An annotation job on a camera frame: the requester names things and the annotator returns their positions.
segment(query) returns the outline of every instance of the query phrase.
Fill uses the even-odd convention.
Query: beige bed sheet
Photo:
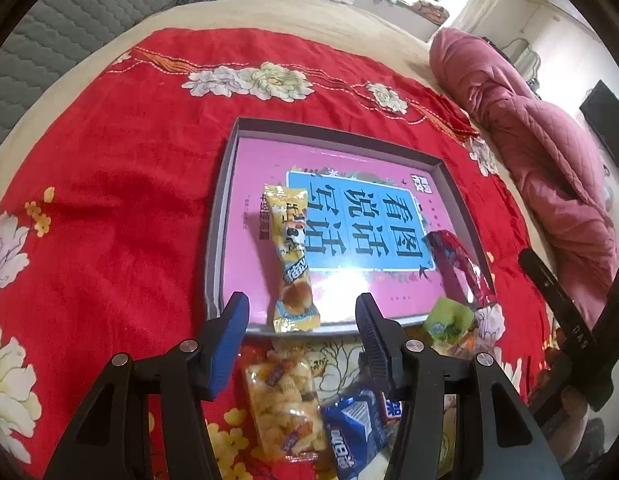
[[[89,56],[47,89],[26,112],[0,146],[0,200],[27,153],[56,117],[112,60],[155,30],[166,27],[253,27],[286,32],[371,57],[403,76],[442,92],[429,68],[426,43],[355,7],[323,0],[225,0],[174,7],[148,17]],[[515,188],[509,171],[500,162],[498,170],[523,212],[534,250],[553,267],[549,246]]]

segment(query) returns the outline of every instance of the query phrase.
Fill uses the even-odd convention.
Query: yellow snack package
[[[244,368],[250,408],[268,462],[312,462],[327,449],[311,368],[300,356],[268,352]]]
[[[270,236],[282,269],[280,296],[274,308],[274,330],[312,330],[320,325],[320,314],[314,305],[305,258],[308,192],[266,186],[264,195],[270,208]]]

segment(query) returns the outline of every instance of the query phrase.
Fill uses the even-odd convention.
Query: floral pattern
[[[483,176],[498,174],[496,156],[483,139],[473,137],[465,143],[465,147],[469,150],[469,158],[478,162],[480,173]]]
[[[507,378],[512,381],[513,387],[516,388],[516,391],[521,393],[521,377],[523,376],[523,360],[519,357],[518,361],[516,361],[516,368],[514,368],[509,363],[503,362],[503,351],[500,347],[494,348],[494,358],[496,358],[496,362],[503,369]]]
[[[480,308],[474,313],[474,319],[478,324],[478,336],[487,343],[489,348],[494,348],[496,342],[505,333],[503,308],[499,304]]]
[[[234,70],[221,65],[214,70],[192,72],[183,88],[189,88],[190,94],[202,97],[211,92],[214,95],[232,97],[232,94],[252,94],[262,101],[277,97],[291,103],[305,97],[314,90],[305,74],[298,70],[289,70],[269,61],[260,68],[243,68]]]
[[[190,80],[183,83],[182,87],[189,88],[190,94],[194,97],[202,97],[209,92],[225,97],[232,97],[233,92],[237,94],[249,93],[249,90],[242,87],[238,72],[225,65],[214,70],[192,72],[189,78]]]
[[[252,480],[252,476],[245,469],[245,464],[237,462],[234,467],[230,467],[229,470],[223,474],[224,480]]]
[[[374,99],[382,108],[389,108],[397,114],[407,113],[407,102],[398,93],[381,83],[368,83],[366,88],[374,95]]]
[[[21,462],[30,463],[25,446],[13,432],[31,438],[41,416],[41,404],[32,392],[36,374],[32,365],[23,368],[25,349],[16,338],[0,345],[0,444]]]
[[[342,393],[360,374],[358,357],[363,344],[356,336],[311,341],[276,339],[272,343],[277,352],[302,349],[312,369],[320,401]]]
[[[50,232],[50,224],[52,223],[52,219],[46,215],[45,213],[40,214],[35,218],[36,223],[34,224],[34,229],[36,230],[36,236],[39,238],[43,237],[43,235],[48,234]]]
[[[264,62],[260,68],[244,68],[238,72],[240,85],[262,101],[278,97],[287,103],[305,99],[314,92],[305,74],[280,65]]]
[[[54,186],[48,187],[45,191],[43,191],[43,202],[46,204],[52,203],[54,200],[54,194],[56,193],[56,188]]]
[[[26,202],[26,213],[27,216],[31,216],[32,218],[36,218],[39,216],[43,210],[36,202]]]
[[[229,410],[223,418],[231,426],[240,426],[243,424],[246,416],[248,416],[248,410],[239,410],[238,408],[232,408]]]
[[[29,264],[27,254],[21,253],[27,232],[27,227],[18,227],[15,216],[0,216],[0,289],[12,283]]]
[[[243,436],[240,428],[232,428],[230,432],[219,431],[219,425],[213,422],[207,425],[207,431],[210,434],[216,462],[224,477],[224,473],[232,468],[238,452],[249,446],[250,441]]]
[[[125,61],[126,59],[129,59],[130,57],[132,57],[132,55],[129,52],[123,52],[119,57],[117,57],[114,61],[112,61],[112,64],[118,65],[119,63],[122,63],[123,61]]]

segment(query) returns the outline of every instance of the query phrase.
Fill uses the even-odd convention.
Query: red bedspread
[[[279,68],[261,69],[264,62]],[[221,64],[228,69],[218,71]],[[298,72],[268,86],[280,66]],[[237,71],[249,67],[241,83]],[[189,77],[205,71],[216,75]],[[369,82],[385,91],[373,87],[375,98]],[[505,361],[522,359],[526,395],[548,334],[544,303],[517,264],[529,246],[525,221],[505,184],[483,176],[461,144],[472,130],[458,108],[371,59],[294,36],[166,29],[115,60],[74,101],[0,204],[0,440],[31,462],[32,474],[42,475],[114,353],[159,354],[199,326],[196,269],[237,116],[347,130],[444,158],[494,257],[507,325],[499,346]],[[54,197],[44,202],[49,187]],[[235,375],[206,406],[206,418],[227,431],[243,415],[230,411],[237,406],[246,404]],[[307,465],[262,469],[248,426],[249,444],[234,431],[247,473],[235,466],[232,478],[282,478],[285,471],[286,480],[314,480]]]

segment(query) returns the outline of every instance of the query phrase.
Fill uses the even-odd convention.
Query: gray tray
[[[283,121],[238,118],[223,155],[208,231],[205,274],[203,276],[206,319],[219,317],[224,306],[222,302],[222,269],[226,235],[226,213],[232,192],[232,179],[238,141],[241,138],[248,137],[302,144],[315,148],[350,153],[352,155],[368,156],[377,160],[401,164],[415,170],[429,172],[443,199],[456,235],[467,249],[473,261],[480,267],[490,289],[494,289],[487,258],[481,246],[478,232],[461,193],[442,159],[427,153],[410,150],[391,142],[385,142],[384,140],[339,130]],[[419,314],[400,317],[397,321],[403,326],[414,326],[424,322],[426,319],[427,314]],[[325,337],[358,333],[358,329],[356,323],[352,321],[325,323],[310,332],[276,333],[271,324],[250,323],[247,332],[250,335],[267,337]]]

